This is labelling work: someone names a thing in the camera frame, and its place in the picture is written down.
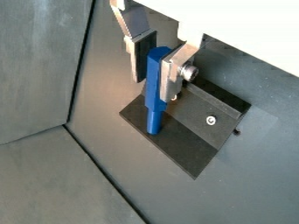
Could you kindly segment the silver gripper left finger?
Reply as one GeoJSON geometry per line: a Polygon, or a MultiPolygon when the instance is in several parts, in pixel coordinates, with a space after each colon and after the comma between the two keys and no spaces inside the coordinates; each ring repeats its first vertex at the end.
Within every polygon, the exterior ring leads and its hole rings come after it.
{"type": "Polygon", "coordinates": [[[126,51],[131,56],[132,78],[146,78],[147,54],[156,47],[156,31],[150,28],[146,7],[134,0],[110,0],[116,21],[124,33],[126,51]]]}

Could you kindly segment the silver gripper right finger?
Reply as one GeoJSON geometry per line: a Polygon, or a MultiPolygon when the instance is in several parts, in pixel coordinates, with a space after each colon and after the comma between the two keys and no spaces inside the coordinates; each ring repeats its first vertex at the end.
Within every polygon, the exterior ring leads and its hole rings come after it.
{"type": "Polygon", "coordinates": [[[166,55],[160,63],[160,99],[168,102],[180,92],[183,80],[190,81],[191,76],[184,74],[184,65],[202,46],[202,31],[196,31],[191,24],[179,23],[178,45],[166,55]]]}

